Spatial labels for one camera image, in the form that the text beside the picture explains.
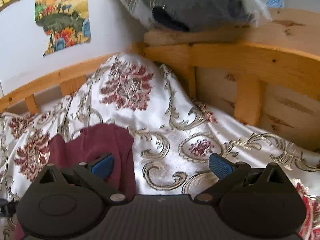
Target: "blue gripper pad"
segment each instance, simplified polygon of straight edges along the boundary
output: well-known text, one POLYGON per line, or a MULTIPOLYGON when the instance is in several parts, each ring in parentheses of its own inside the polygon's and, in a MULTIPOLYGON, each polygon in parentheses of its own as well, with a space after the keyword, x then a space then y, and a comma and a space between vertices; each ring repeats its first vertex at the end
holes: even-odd
POLYGON ((209 168, 219 179, 223 179, 234 170, 234 168, 227 162, 229 161, 226 160, 226 162, 224 162, 222 157, 217 157, 216 154, 211 154, 209 157, 209 168))
POLYGON ((112 154, 92 166, 91 173, 105 180, 113 171, 115 159, 112 154))

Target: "red fabric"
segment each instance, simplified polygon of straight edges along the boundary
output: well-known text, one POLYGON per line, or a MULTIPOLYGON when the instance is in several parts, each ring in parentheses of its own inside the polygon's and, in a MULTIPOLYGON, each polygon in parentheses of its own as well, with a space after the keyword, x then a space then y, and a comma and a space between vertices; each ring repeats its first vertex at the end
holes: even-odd
MULTIPOLYGON (((79 137, 68 143, 65 143, 61 135, 53 137, 49 141, 48 163, 54 163, 58 168, 72 168, 79 162, 89 163, 111 153, 114 168, 106 182, 131 199, 136 194, 136 182, 132 156, 134 139, 129 131, 114 124, 97 124, 83 128, 80 133, 79 137)), ((20 240, 23 236, 18 223, 15 239, 20 240)))

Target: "silver screw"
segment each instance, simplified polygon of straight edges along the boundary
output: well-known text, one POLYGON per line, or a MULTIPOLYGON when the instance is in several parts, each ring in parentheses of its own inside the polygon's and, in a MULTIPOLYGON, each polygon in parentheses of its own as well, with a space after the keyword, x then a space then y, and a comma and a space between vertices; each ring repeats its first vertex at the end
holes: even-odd
POLYGON ((121 202, 125 200, 125 195, 120 193, 112 194, 110 196, 110 200, 112 200, 113 202, 121 202))
POLYGON ((212 196, 208 193, 203 193, 197 196, 197 199, 202 202, 209 202, 212 200, 212 196))

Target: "bed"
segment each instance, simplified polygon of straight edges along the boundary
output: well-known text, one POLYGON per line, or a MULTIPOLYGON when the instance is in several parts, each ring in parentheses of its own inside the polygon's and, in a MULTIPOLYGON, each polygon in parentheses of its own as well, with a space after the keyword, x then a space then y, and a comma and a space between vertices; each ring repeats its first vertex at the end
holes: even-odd
MULTIPOLYGON (((276 162, 307 206, 301 237, 319 239, 320 155, 256 126, 266 83, 320 101, 320 16, 292 9, 272 14, 274 21, 258 29, 149 32, 130 53, 57 70, 2 97, 1 198, 15 201, 23 196, 47 163, 48 141, 56 134, 70 141, 84 127, 115 123, 135 139, 139 193, 194 197, 218 180, 208 166, 213 152, 252 167, 276 162), (208 74, 198 75, 199 69, 225 69, 236 80, 234 117, 198 100, 204 97, 199 80, 210 82, 208 74), (55 85, 64 98, 40 113, 34 94, 55 85), (6 112, 21 100, 28 115, 6 112)), ((15 219, 1 220, 4 239, 13 236, 15 219)))

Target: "white satin fabric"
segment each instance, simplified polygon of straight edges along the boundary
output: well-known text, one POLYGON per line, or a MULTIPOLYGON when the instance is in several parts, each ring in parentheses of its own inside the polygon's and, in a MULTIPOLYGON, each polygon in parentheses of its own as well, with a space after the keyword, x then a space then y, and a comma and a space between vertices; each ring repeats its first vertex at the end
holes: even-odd
MULTIPOLYGON (((252 167, 277 162, 291 180, 309 187, 310 195, 320 195, 319 154, 193 103, 165 65, 121 54, 102 64, 73 97, 63 98, 54 109, 28 118, 2 114, 1 198, 23 196, 49 159, 49 139, 59 133, 70 141, 81 128, 100 122, 128 128, 134 137, 139 194, 195 196, 218 180, 208 166, 215 152, 252 167)), ((1 219, 4 239, 12 237, 14 223, 15 218, 1 219)))

